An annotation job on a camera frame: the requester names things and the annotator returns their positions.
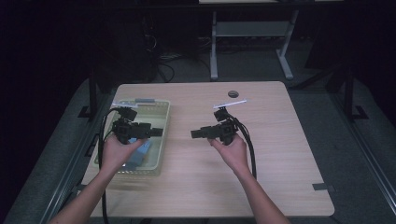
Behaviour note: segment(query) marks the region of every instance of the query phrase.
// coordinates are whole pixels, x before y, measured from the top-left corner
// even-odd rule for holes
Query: person's right arm
[[[224,146],[216,139],[208,139],[239,179],[247,195],[253,215],[259,224],[289,223],[288,219],[268,197],[248,168],[247,144],[236,134],[230,145]]]

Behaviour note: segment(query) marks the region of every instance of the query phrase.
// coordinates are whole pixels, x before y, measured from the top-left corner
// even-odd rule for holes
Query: light wood table
[[[239,97],[230,98],[228,91]],[[191,130],[216,125],[213,105],[243,99],[247,103],[227,110],[248,128],[258,181],[269,196],[288,217],[333,214],[328,191],[313,188],[323,180],[283,83],[121,85],[115,101],[128,98],[170,101],[170,123],[161,174],[142,180],[116,175],[106,189],[109,216],[252,217],[245,192],[219,153],[206,139],[191,138]],[[90,163],[82,184],[97,172]],[[92,216],[101,215],[99,203]]]

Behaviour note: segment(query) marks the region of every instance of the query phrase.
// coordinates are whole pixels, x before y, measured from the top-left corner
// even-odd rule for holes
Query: hand
[[[236,133],[230,145],[224,146],[217,139],[207,139],[210,146],[214,147],[224,159],[225,163],[230,166],[234,173],[248,171],[247,144]]]
[[[107,171],[114,175],[146,140],[137,139],[131,144],[124,145],[115,134],[111,134],[105,141],[101,171]]]

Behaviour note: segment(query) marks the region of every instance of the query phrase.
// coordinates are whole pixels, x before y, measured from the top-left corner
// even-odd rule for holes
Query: person's right hand
[[[233,136],[233,141],[228,146],[224,146],[217,139],[207,139],[207,141],[210,146],[219,152],[234,173],[249,172],[247,144],[237,133]]]

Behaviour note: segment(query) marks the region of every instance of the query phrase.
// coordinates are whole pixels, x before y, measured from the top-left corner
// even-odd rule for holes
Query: gray carpet floor
[[[319,72],[305,69],[311,43],[295,41],[290,44],[287,54],[294,79],[286,80],[276,58],[276,43],[264,45],[260,49],[247,49],[218,55],[218,81],[267,81],[277,80],[290,87],[301,83]],[[200,55],[201,61],[180,59],[168,65],[175,69],[172,82],[207,82],[210,79],[207,66],[209,55]],[[166,67],[163,72],[172,76]],[[396,216],[378,187],[367,161],[361,152],[350,123],[346,121],[336,103],[342,93],[329,94],[324,86],[325,77],[300,91],[290,91],[299,120],[308,143],[312,148],[324,182],[332,187],[330,195],[335,207],[331,217],[291,217],[291,223],[396,223]],[[157,77],[153,82],[163,82]],[[89,157],[85,154],[91,143],[97,121],[78,118],[84,105],[89,104],[88,81],[81,84],[64,111],[58,127],[49,140],[40,160],[14,203],[5,223],[40,223],[56,213],[51,210],[54,204],[63,204],[73,198],[75,185],[83,177]],[[98,93],[99,114],[109,107],[114,92]],[[365,141],[380,162],[389,181],[396,186],[396,130],[376,106],[368,89],[355,82],[354,103],[360,105],[369,119],[356,120]],[[77,160],[75,165],[70,161]],[[63,183],[64,175],[70,181]],[[58,199],[53,195],[64,195]],[[113,217],[111,223],[140,223],[141,218]],[[255,223],[253,218],[213,218],[209,220],[193,218],[154,218],[151,223]],[[90,223],[103,223],[93,217]]]

